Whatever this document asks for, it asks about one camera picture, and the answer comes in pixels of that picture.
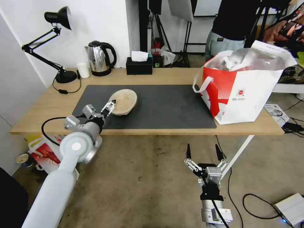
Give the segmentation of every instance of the stainless steel kettle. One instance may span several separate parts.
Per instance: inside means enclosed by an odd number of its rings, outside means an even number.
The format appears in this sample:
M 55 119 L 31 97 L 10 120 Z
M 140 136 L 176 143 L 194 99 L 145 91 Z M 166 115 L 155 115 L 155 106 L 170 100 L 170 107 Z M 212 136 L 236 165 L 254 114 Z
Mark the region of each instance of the stainless steel kettle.
M 110 63 L 110 58 L 106 49 L 110 49 L 114 60 Z M 88 55 L 89 64 L 92 74 L 95 76 L 105 76 L 111 73 L 111 68 L 114 67 L 117 57 L 112 45 L 99 41 L 92 41 L 88 46 L 85 46 Z

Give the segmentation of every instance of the black shirt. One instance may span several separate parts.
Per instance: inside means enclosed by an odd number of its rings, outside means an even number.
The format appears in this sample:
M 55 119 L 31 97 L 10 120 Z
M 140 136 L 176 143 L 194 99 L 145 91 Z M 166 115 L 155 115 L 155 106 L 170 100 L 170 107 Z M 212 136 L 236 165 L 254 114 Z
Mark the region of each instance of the black shirt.
M 244 40 L 256 19 L 260 0 L 222 0 L 212 32 L 229 40 Z

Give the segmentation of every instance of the desk mat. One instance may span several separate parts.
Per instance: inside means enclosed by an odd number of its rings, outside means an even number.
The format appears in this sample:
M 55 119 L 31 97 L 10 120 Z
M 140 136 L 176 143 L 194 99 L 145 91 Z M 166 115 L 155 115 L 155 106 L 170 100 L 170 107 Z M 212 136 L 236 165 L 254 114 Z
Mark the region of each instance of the desk mat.
M 195 129 L 216 128 L 210 111 L 192 85 L 89 85 L 73 115 L 92 104 L 100 112 L 110 96 L 121 89 L 137 94 L 137 103 L 126 116 L 110 115 L 104 129 Z

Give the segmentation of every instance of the black tissue box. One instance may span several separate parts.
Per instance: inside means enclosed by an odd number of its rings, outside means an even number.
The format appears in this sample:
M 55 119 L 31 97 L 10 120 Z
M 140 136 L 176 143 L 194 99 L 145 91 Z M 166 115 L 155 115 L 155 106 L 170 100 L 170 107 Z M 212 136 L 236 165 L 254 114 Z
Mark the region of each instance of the black tissue box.
M 148 57 L 145 62 L 133 62 L 131 57 L 127 58 L 127 74 L 152 74 L 152 57 Z

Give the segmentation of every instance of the pants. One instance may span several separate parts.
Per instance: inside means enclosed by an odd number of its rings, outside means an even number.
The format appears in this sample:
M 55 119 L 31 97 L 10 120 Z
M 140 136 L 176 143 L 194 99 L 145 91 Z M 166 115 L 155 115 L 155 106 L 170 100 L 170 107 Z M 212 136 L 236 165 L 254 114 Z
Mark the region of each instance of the pants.
M 222 36 L 210 32 L 206 42 L 205 57 L 206 61 L 221 51 L 231 50 L 235 51 L 244 47 L 245 41 L 233 41 L 225 39 Z

